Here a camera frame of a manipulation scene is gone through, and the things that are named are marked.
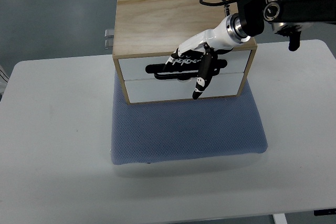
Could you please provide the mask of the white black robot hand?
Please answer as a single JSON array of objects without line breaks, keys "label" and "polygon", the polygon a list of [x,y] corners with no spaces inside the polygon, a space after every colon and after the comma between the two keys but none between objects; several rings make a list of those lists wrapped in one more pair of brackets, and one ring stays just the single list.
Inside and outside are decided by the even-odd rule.
[{"label": "white black robot hand", "polygon": [[171,54],[165,66],[199,62],[196,86],[192,98],[198,99],[209,86],[215,70],[218,53],[225,54],[250,40],[238,14],[225,17],[214,29],[207,29],[189,38]]}]

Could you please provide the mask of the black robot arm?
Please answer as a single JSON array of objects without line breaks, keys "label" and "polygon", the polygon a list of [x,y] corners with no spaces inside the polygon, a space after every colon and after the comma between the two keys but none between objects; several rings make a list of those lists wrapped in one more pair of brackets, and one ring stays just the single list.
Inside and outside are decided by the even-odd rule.
[{"label": "black robot arm", "polygon": [[238,19],[235,32],[239,38],[255,37],[272,25],[275,34],[289,37],[289,50],[300,46],[301,31],[309,23],[335,24],[335,0],[199,0],[206,6],[236,3]]}]

